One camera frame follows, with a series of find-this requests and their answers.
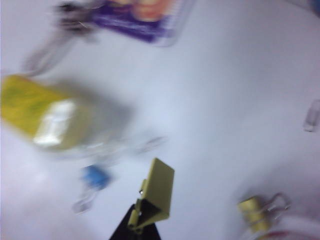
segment blurry object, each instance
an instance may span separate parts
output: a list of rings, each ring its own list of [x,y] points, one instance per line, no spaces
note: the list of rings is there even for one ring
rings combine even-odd
[[[167,140],[152,133],[124,137],[127,108],[60,89],[68,95],[23,76],[7,76],[1,86],[1,116],[39,147],[58,150],[60,157],[89,157],[99,163],[152,151]]]
[[[11,75],[1,86],[1,116],[43,148],[68,149],[86,135],[90,108],[79,99]]]
[[[97,165],[90,165],[83,169],[84,191],[80,200],[73,205],[75,213],[84,213],[89,210],[98,192],[104,189],[110,181],[110,176]]]
[[[320,16],[320,0],[285,0],[286,2],[305,9],[309,12],[314,12]]]
[[[135,0],[132,6],[133,17],[143,22],[157,22],[167,13],[175,0]]]
[[[278,206],[276,200],[281,199],[283,206]],[[259,196],[253,196],[238,204],[239,210],[242,212],[244,219],[249,224],[253,233],[265,232],[270,229],[272,223],[270,217],[274,213],[280,213],[287,210],[291,203],[289,198],[283,193],[275,194],[269,201],[263,203]]]
[[[92,21],[159,46],[171,44],[193,0],[107,0]]]
[[[310,0],[313,11],[320,17],[320,0]]]
[[[99,6],[99,1],[96,0],[86,5],[70,1],[58,6],[56,32],[27,57],[23,64],[23,74],[29,77],[43,74],[59,63],[72,46],[75,37],[88,39],[94,30],[90,14],[92,9]]]
[[[303,128],[307,132],[315,132],[320,121],[320,100],[314,100],[306,115]]]
[[[110,240],[159,240],[155,222],[167,219],[170,214],[174,170],[155,158],[148,178],[144,179],[137,199]]]
[[[192,0],[89,0],[66,1],[56,8],[56,32],[31,53],[23,75],[36,76],[54,67],[68,52],[76,37],[87,40],[100,26],[157,45],[172,42]]]

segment metal clip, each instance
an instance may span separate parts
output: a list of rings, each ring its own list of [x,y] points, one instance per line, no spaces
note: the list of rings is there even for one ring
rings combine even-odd
[[[276,203],[277,199],[281,199],[283,205],[278,205]],[[238,204],[239,210],[253,233],[269,230],[272,225],[270,218],[274,220],[277,219],[281,213],[289,209],[290,206],[290,199],[281,192],[275,194],[264,204],[259,196],[250,197]]]

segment binder clip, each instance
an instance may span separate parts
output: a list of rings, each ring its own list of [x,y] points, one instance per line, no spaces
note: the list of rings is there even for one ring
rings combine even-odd
[[[104,189],[110,180],[110,176],[97,165],[87,166],[83,170],[84,191],[80,200],[73,205],[74,212],[78,214],[84,213],[92,207],[98,192]]]
[[[276,220],[291,206],[290,199],[283,193],[275,194],[270,200],[264,201],[260,196],[252,196],[238,204],[238,209],[253,233],[266,232]]]
[[[110,240],[161,240],[156,222],[169,218],[174,170],[155,158],[130,207]]]

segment white surface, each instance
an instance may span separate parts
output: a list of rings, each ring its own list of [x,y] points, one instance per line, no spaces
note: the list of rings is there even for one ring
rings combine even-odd
[[[2,70],[20,70],[45,39],[46,13],[56,2],[1,2]],[[42,78],[81,83],[112,98],[131,109],[129,132],[152,129],[169,141],[139,157],[123,156],[93,209],[74,215],[80,168],[90,162],[54,160],[4,126],[4,239],[108,239],[138,197],[153,156],[176,170],[171,217],[157,224],[164,240],[237,239],[237,198],[259,176],[295,162],[319,172],[320,133],[302,128],[320,94],[316,16],[280,0],[199,0],[171,47],[107,30],[96,38],[78,41]]]

